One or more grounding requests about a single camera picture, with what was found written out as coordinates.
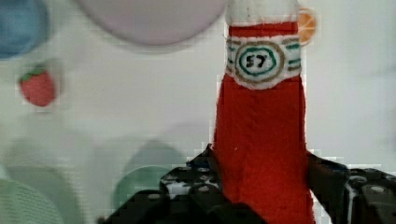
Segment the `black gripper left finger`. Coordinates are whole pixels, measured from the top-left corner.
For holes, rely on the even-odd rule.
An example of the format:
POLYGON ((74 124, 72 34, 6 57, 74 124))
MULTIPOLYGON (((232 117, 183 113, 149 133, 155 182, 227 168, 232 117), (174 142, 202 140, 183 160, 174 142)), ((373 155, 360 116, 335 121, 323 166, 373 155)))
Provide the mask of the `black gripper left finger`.
POLYGON ((230 202, 224 194, 222 176, 211 144, 184 166, 171 169, 159 180, 159 192, 168 200, 186 196, 195 187, 213 188, 215 195, 221 196, 224 202, 230 202))

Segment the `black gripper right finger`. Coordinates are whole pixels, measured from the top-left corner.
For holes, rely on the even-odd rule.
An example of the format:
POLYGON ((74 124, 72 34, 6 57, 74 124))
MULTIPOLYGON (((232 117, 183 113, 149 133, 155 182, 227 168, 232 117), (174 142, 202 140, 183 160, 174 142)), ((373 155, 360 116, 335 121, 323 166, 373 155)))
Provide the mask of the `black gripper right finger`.
POLYGON ((310 152, 308 186, 332 224, 396 224, 395 176, 374 168, 347 168, 310 152))

